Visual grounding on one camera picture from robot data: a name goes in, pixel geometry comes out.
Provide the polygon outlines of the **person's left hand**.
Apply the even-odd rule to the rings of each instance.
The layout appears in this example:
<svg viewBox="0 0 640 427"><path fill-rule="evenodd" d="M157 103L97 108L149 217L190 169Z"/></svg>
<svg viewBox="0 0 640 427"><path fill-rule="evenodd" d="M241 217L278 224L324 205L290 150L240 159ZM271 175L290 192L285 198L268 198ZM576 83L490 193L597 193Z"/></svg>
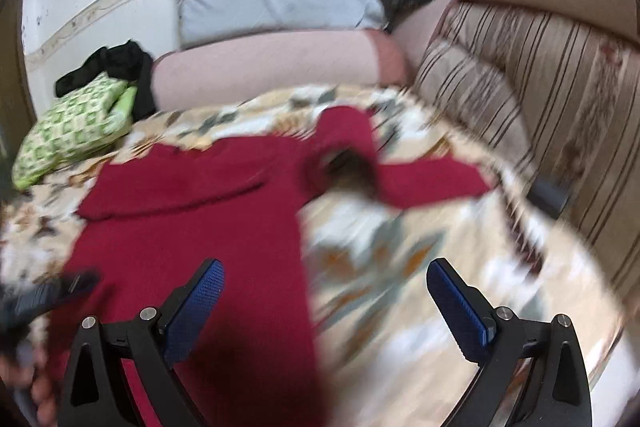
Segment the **person's left hand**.
<svg viewBox="0 0 640 427"><path fill-rule="evenodd" d="M30 355L23 352L18 358L17 390L30 425L58 425L58 405L54 384L47 373L46 351L35 348Z"/></svg>

